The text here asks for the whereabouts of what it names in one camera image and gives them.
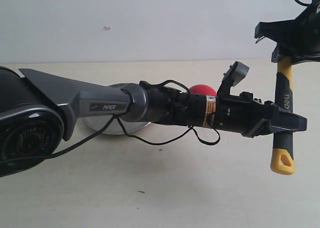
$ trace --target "beige table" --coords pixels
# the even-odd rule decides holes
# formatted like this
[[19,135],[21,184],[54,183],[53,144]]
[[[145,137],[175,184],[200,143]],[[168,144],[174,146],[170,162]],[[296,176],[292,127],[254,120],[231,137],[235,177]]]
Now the beige table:
[[[9,65],[101,85],[175,79],[218,88],[232,61]],[[276,65],[244,60],[247,77],[231,90],[273,100]],[[0,179],[0,227],[319,227],[319,64],[296,66],[294,111],[308,131],[294,135],[296,174],[271,172],[272,136],[221,133],[214,147],[190,133],[162,147],[101,135],[71,153]],[[150,141],[171,139],[183,127],[150,125]],[[215,133],[198,128],[214,141]],[[79,120],[63,149],[92,130]]]

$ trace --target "round metal plate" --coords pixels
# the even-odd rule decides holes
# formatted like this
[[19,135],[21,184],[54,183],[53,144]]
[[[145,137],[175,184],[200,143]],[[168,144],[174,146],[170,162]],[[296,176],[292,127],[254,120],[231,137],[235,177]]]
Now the round metal plate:
[[[121,83],[121,84],[113,84],[110,85],[110,87],[114,87],[114,88],[120,88],[124,85],[125,83]],[[87,124],[88,127],[90,127],[91,129],[98,131],[101,130],[106,123],[111,119],[111,115],[107,115],[107,116],[96,116],[96,117],[87,117],[85,118],[85,122]],[[150,124],[150,122],[136,122],[136,123],[130,123],[130,122],[125,122],[121,119],[127,133],[132,133],[135,131],[138,131],[144,127],[146,127],[147,125]],[[118,124],[117,120],[114,120],[111,125],[108,127],[108,129],[106,129],[104,132],[104,134],[113,134],[113,135],[122,135],[124,134],[122,128],[120,127],[120,125]]]

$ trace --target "robotic arm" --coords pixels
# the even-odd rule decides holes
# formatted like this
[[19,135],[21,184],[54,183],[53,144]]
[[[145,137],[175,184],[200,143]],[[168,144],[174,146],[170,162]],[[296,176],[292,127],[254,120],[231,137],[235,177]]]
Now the robotic arm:
[[[258,41],[267,37],[277,43],[271,59],[278,64],[274,102],[262,103],[248,92],[230,94],[231,87],[249,71],[240,62],[225,73],[216,96],[191,93],[173,80],[111,88],[32,69],[20,69],[20,77],[1,67],[0,177],[32,168],[88,141],[94,136],[54,153],[62,139],[71,138],[78,118],[101,115],[112,115],[112,119],[95,135],[119,117],[127,122],[223,130],[249,138],[273,134],[271,169],[293,174],[293,133],[306,131],[307,119],[293,113],[292,65],[320,60],[316,32],[320,27],[319,4],[320,0],[312,0],[295,20],[259,23],[256,27]],[[166,86],[168,83],[178,84],[186,92]]]

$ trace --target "red ball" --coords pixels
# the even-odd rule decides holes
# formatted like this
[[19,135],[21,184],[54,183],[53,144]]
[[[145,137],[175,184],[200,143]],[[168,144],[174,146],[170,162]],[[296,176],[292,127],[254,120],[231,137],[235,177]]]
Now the red ball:
[[210,86],[205,84],[197,84],[189,88],[191,93],[216,96],[217,92]]

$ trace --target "orange warning label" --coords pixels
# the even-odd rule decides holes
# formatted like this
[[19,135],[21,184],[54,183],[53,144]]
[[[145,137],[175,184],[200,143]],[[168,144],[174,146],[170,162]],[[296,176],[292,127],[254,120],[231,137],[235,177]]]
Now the orange warning label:
[[204,116],[204,121],[203,121],[203,125],[202,125],[203,127],[211,128],[211,126],[214,123],[215,115],[212,116],[211,125],[209,125],[207,123],[207,118],[208,118],[208,115],[210,115],[212,112],[215,112],[215,111],[216,111],[216,97],[207,95],[206,96],[205,116]]

